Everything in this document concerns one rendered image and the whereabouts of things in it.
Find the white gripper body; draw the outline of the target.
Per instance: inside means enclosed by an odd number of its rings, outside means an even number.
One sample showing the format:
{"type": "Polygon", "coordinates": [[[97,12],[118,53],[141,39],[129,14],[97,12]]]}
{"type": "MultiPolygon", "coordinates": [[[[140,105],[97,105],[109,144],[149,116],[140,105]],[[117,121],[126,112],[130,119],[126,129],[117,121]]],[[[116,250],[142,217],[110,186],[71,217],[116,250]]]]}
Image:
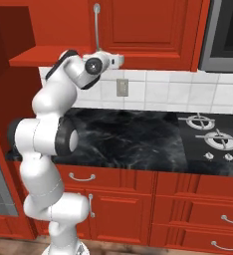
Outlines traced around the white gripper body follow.
{"type": "Polygon", "coordinates": [[[114,68],[119,69],[124,63],[124,55],[115,55],[114,68]]]}

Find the grey microwave oven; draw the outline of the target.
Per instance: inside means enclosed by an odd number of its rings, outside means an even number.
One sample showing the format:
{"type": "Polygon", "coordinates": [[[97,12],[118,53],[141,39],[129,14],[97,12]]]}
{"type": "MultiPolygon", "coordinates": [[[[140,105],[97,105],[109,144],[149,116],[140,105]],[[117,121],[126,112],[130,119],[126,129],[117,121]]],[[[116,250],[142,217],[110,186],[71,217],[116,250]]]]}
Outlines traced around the grey microwave oven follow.
{"type": "Polygon", "coordinates": [[[198,69],[233,73],[233,0],[211,0],[198,69]]]}

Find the wide red drawer front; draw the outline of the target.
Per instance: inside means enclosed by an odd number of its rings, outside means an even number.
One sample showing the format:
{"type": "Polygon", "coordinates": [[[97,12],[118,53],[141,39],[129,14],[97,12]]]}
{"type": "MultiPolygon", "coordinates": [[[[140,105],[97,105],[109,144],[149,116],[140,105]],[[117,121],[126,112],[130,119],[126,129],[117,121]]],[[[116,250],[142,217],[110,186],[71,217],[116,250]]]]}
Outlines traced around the wide red drawer front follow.
{"type": "Polygon", "coordinates": [[[61,164],[58,164],[57,168],[68,187],[152,193],[154,178],[152,171],[61,164]],[[89,182],[74,181],[69,178],[70,172],[73,172],[76,178],[89,178],[94,174],[96,179],[89,182]]]}

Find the black gas hob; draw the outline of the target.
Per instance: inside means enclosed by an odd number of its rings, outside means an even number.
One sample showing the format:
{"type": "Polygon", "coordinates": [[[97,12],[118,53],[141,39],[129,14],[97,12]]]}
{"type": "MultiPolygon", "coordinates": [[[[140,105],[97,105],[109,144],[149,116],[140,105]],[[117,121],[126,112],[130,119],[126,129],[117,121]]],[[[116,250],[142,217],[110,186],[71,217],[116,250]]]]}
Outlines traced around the black gas hob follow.
{"type": "Polygon", "coordinates": [[[233,156],[233,115],[177,113],[180,136],[188,160],[227,163],[226,153],[233,156]],[[214,155],[208,160],[204,154],[214,155]]]}

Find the plain red drawer front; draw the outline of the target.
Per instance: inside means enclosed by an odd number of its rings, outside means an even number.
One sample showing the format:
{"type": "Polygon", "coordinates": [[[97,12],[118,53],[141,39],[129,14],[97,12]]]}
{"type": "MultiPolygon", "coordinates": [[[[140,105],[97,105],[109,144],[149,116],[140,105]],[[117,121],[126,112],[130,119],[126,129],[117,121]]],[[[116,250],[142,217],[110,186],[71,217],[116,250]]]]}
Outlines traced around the plain red drawer front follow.
{"type": "Polygon", "coordinates": [[[233,177],[160,172],[156,194],[233,198],[233,177]]]}

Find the grey wall socket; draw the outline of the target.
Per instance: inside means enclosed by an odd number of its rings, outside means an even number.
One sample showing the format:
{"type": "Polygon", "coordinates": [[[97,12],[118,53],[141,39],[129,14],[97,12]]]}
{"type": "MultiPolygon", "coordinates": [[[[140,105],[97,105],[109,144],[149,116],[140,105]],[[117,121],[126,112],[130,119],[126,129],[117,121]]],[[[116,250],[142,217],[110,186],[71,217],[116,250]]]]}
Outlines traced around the grey wall socket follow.
{"type": "Polygon", "coordinates": [[[128,79],[117,79],[116,80],[116,95],[118,97],[128,96],[128,79]]]}

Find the closed red wall cabinet door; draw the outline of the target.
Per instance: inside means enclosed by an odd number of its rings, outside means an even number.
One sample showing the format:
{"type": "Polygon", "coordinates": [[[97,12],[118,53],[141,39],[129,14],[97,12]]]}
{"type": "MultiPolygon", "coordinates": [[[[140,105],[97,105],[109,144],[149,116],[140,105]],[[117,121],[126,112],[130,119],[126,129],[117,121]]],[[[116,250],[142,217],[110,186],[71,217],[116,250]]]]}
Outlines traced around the closed red wall cabinet door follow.
{"type": "Polygon", "coordinates": [[[190,71],[202,8],[207,0],[88,0],[101,5],[102,50],[124,55],[124,69],[190,71]]]}

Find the open red wall cabinet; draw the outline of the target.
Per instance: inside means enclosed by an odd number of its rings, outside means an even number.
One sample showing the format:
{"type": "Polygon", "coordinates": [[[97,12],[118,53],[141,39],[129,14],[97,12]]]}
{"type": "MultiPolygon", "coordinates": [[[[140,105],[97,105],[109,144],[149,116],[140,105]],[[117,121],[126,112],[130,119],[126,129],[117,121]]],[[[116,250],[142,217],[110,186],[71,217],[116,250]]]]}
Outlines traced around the open red wall cabinet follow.
{"type": "Polygon", "coordinates": [[[12,67],[47,67],[67,49],[90,53],[88,0],[0,0],[0,35],[12,67]]]}

